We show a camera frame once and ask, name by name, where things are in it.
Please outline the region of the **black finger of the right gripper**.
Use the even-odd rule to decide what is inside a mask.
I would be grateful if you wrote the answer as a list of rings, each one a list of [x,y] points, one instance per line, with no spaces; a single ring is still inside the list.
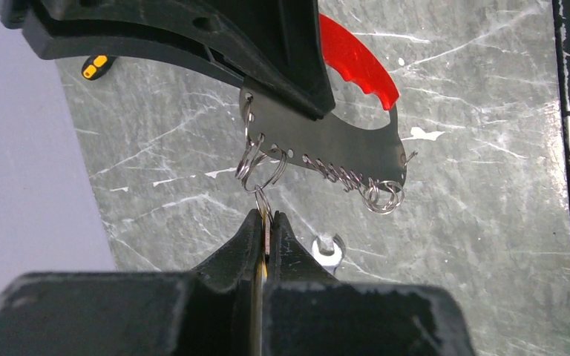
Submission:
[[[0,1],[41,59],[126,56],[240,87],[254,79],[319,119],[335,107],[316,1]]]

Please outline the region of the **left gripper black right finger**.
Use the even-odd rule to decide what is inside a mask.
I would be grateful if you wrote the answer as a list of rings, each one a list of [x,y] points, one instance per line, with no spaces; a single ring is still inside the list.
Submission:
[[[268,282],[337,283],[297,240],[288,216],[276,211],[270,231]]]

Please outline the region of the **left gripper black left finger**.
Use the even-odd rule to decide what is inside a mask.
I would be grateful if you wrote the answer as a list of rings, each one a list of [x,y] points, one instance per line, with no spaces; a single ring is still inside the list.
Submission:
[[[192,271],[209,289],[228,293],[253,278],[262,252],[263,219],[259,210],[252,209],[235,235]]]

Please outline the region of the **silver open-end wrench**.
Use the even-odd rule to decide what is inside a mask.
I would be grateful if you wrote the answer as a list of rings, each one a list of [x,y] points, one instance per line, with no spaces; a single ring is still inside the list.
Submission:
[[[343,262],[346,250],[346,244],[338,234],[332,237],[317,236],[311,245],[311,255],[315,261],[332,276]]]

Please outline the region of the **yellow black screwdriver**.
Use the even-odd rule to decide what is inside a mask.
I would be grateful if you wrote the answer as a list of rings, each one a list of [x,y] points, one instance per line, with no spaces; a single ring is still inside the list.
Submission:
[[[111,69],[116,59],[117,56],[89,56],[80,70],[82,77],[88,81],[95,81],[101,78]]]

